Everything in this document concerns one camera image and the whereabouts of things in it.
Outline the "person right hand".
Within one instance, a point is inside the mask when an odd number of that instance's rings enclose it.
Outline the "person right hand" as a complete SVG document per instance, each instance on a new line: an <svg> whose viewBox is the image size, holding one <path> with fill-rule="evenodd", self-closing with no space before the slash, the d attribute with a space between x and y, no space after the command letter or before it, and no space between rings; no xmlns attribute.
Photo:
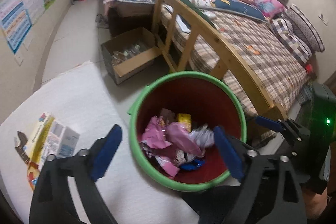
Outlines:
<svg viewBox="0 0 336 224"><path fill-rule="evenodd" d="M322 194L317 194L305 186L302 186L301 190L307 219L318 219L326 209L329 201L327 188L325 188Z"/></svg>

